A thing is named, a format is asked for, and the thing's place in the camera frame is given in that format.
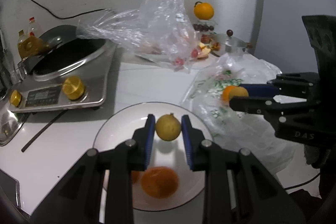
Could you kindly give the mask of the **yellow-green longan fruit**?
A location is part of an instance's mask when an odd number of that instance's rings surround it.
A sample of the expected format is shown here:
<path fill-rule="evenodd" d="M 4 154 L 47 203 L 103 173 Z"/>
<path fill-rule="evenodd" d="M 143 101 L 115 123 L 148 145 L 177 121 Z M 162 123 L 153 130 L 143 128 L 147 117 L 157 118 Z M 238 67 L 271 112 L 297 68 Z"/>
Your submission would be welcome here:
<path fill-rule="evenodd" d="M 249 97 L 249 93 L 246 88 L 236 86 L 229 92 L 228 100 L 230 101 L 234 97 Z"/>
<path fill-rule="evenodd" d="M 181 133 L 181 124 L 173 113 L 161 116 L 155 125 L 157 135 L 164 141 L 173 141 Z"/>

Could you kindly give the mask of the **large front mandarin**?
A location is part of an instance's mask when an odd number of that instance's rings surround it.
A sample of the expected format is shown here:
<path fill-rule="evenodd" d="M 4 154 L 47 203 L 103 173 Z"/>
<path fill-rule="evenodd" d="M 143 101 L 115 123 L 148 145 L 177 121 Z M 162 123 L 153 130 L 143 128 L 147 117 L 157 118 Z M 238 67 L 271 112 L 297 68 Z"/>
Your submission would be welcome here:
<path fill-rule="evenodd" d="M 172 196 L 179 187 L 177 173 L 166 166 L 146 170 L 141 177 L 141 188 L 150 197 L 163 199 Z"/>

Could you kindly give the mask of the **small steel pot with lid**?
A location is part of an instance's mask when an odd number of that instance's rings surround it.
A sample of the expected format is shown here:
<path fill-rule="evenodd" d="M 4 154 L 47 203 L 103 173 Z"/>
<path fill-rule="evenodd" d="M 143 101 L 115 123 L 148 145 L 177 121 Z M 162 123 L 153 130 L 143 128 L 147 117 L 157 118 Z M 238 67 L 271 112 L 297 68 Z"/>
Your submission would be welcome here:
<path fill-rule="evenodd" d="M 225 34 L 210 34 L 210 48 L 216 56 L 225 53 L 243 55 L 252 49 L 253 45 L 235 37 L 232 30 L 227 30 Z"/>

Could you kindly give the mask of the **orange peel pile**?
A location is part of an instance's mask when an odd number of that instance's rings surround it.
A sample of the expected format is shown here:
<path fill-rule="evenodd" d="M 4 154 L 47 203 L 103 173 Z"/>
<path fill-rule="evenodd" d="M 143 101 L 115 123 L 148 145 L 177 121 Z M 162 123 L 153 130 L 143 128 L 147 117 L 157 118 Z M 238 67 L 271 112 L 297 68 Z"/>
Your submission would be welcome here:
<path fill-rule="evenodd" d="M 217 53 L 221 49 L 219 40 L 210 34 L 202 34 L 198 42 L 197 59 L 206 59 L 210 53 Z"/>

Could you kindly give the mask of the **dark chopstick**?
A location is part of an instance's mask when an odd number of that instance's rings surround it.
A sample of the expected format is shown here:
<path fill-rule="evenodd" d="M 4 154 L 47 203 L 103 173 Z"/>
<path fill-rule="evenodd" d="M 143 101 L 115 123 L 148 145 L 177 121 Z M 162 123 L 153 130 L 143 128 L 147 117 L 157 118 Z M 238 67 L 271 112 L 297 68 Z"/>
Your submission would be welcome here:
<path fill-rule="evenodd" d="M 40 131 L 38 131 L 21 149 L 21 152 L 24 153 L 30 145 L 34 143 L 50 126 L 52 126 L 57 120 L 59 120 L 67 110 L 60 112 L 56 117 L 54 117 L 50 122 L 48 122 Z"/>

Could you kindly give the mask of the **clear box of dates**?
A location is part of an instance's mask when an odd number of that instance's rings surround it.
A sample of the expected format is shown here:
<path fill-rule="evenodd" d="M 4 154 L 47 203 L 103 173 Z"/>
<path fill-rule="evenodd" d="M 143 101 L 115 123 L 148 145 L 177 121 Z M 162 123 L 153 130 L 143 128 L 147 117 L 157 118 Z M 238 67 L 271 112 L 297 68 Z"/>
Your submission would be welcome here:
<path fill-rule="evenodd" d="M 197 32 L 214 32 L 217 26 L 217 22 L 214 20 L 196 20 L 193 22 L 193 28 Z"/>

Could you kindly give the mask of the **large orange on box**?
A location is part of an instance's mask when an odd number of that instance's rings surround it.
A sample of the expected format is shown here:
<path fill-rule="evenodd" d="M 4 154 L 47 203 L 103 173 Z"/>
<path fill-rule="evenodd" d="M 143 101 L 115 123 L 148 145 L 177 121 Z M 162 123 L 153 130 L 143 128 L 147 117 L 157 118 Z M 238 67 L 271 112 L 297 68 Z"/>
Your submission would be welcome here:
<path fill-rule="evenodd" d="M 214 8 L 207 2 L 196 2 L 194 5 L 194 15 L 200 20 L 210 20 L 214 13 Z"/>

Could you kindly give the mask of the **steel wok lid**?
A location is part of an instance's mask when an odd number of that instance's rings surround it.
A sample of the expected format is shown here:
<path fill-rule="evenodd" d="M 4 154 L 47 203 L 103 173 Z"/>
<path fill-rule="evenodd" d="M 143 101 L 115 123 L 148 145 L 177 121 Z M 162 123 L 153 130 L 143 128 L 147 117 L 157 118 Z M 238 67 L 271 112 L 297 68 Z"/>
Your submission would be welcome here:
<path fill-rule="evenodd" d="M 29 114 L 13 113 L 9 110 L 9 106 L 5 105 L 1 108 L 1 126 L 0 126 L 0 146 L 7 145 L 13 137 L 19 132 Z"/>

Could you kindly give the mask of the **clear crumpled plastic bag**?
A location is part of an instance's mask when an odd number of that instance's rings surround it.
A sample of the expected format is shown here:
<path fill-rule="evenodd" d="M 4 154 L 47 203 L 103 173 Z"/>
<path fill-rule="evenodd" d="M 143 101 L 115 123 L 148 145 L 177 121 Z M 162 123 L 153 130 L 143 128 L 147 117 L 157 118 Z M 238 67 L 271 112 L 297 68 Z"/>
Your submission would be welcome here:
<path fill-rule="evenodd" d="M 138 9 L 111 9 L 79 20 L 80 39 L 105 39 L 175 72 L 188 72 L 198 56 L 198 34 L 185 9 L 185 0 L 142 0 Z"/>

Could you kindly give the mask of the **grey refrigerator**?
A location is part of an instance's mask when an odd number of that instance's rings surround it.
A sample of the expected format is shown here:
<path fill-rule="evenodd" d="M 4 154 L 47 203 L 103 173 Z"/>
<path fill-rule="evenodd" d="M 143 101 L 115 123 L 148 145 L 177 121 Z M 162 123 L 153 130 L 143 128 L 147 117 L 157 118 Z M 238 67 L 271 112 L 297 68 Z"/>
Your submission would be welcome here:
<path fill-rule="evenodd" d="M 304 15 L 335 15 L 335 0 L 264 0 L 254 55 L 286 72 L 315 72 Z"/>

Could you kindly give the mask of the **silver induction cooker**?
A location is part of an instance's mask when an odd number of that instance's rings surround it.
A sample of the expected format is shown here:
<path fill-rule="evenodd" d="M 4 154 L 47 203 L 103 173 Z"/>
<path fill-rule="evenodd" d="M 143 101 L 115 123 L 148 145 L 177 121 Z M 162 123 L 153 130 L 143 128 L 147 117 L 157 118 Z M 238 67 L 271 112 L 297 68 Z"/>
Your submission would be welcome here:
<path fill-rule="evenodd" d="M 102 105 L 116 48 L 115 43 L 105 40 L 102 48 L 59 71 L 26 76 L 14 86 L 10 111 L 35 113 Z"/>

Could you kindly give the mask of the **oil bottle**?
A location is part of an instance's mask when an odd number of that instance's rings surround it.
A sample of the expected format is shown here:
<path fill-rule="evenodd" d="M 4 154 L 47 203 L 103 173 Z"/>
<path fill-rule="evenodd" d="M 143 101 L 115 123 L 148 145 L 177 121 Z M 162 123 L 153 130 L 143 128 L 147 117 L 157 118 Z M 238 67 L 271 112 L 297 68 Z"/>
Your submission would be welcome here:
<path fill-rule="evenodd" d="M 28 39 L 28 36 L 25 34 L 24 30 L 20 30 L 18 35 L 18 52 L 20 57 L 24 59 L 27 56 L 24 41 Z"/>

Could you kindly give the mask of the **red label bottle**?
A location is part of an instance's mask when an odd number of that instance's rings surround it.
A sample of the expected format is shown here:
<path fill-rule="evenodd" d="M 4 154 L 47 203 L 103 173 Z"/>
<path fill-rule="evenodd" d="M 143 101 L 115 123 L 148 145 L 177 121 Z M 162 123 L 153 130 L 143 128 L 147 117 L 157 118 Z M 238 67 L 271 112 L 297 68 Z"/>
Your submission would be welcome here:
<path fill-rule="evenodd" d="M 36 22 L 34 17 L 29 19 L 29 26 L 27 31 L 28 36 L 34 36 L 39 38 L 42 35 L 42 29 L 39 24 Z"/>

